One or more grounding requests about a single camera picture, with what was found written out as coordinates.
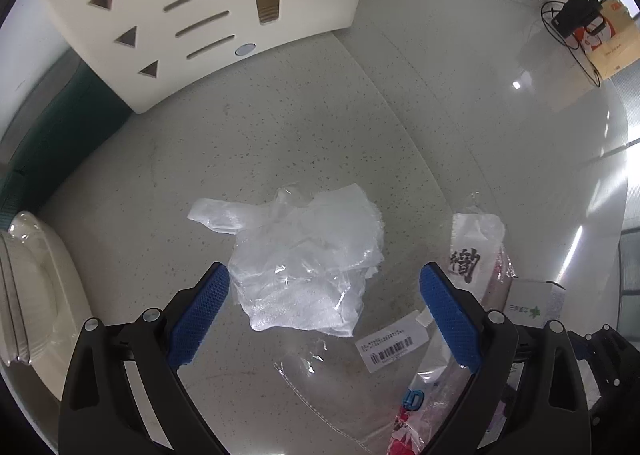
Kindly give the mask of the dark green drying mat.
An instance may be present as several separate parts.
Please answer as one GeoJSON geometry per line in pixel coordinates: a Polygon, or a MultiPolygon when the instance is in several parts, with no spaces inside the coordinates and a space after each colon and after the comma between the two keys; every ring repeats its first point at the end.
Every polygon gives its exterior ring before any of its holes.
{"type": "Polygon", "coordinates": [[[73,51],[32,89],[1,137],[1,216],[38,211],[132,110],[73,51]]]}

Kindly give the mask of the small white green box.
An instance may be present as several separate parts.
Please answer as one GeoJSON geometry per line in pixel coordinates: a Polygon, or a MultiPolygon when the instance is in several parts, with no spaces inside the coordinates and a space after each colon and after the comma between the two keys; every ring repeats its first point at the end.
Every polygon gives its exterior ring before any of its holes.
{"type": "Polygon", "coordinates": [[[542,328],[561,319],[565,297],[565,288],[555,282],[514,279],[503,313],[515,325],[542,328]]]}

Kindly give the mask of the red white snack wrapper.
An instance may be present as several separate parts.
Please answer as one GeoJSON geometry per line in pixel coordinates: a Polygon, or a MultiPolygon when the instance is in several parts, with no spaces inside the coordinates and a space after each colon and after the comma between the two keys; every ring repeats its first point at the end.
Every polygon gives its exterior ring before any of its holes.
{"type": "Polygon", "coordinates": [[[514,272],[506,226],[474,192],[452,215],[448,259],[423,267],[419,322],[434,329],[402,399],[387,452],[419,454],[434,439],[480,368],[480,328],[487,311],[506,305],[514,272]]]}

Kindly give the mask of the clear zip bag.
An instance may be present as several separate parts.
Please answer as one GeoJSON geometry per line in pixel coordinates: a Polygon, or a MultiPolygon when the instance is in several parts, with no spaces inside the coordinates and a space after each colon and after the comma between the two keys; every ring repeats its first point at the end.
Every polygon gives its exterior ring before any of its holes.
{"type": "Polygon", "coordinates": [[[427,308],[359,339],[313,337],[276,367],[322,423],[363,452],[386,454],[393,441],[423,446],[419,423],[450,354],[427,308]]]}

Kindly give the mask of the large white plate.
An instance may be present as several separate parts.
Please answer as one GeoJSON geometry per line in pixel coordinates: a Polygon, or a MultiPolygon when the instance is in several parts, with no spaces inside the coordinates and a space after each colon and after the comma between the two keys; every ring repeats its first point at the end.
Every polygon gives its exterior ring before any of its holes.
{"type": "Polygon", "coordinates": [[[23,211],[1,233],[1,362],[31,367],[63,395],[76,341],[92,311],[75,263],[48,224],[23,211]]]}

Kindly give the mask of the lower white ribbed bowl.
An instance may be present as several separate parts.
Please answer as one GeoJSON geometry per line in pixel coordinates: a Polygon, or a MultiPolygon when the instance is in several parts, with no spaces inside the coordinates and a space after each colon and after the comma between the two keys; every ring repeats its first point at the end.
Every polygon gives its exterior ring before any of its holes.
{"type": "Polygon", "coordinates": [[[44,242],[1,232],[1,360],[32,365],[56,339],[58,297],[44,242]]]}

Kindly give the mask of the small clear plastic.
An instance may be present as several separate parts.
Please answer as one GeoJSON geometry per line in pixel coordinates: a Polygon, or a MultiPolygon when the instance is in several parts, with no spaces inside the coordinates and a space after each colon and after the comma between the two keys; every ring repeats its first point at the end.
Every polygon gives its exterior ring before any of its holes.
{"type": "Polygon", "coordinates": [[[312,197],[282,187],[259,206],[202,198],[188,218],[234,236],[227,267],[253,331],[352,335],[384,260],[382,214],[359,185],[312,197]]]}

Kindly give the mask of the black power bank device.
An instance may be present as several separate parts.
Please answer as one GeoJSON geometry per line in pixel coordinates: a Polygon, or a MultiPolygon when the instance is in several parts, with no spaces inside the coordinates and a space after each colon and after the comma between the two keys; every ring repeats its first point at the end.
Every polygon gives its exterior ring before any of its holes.
{"type": "Polygon", "coordinates": [[[568,0],[551,21],[552,27],[566,39],[578,28],[586,28],[600,16],[599,0],[568,0]]]}

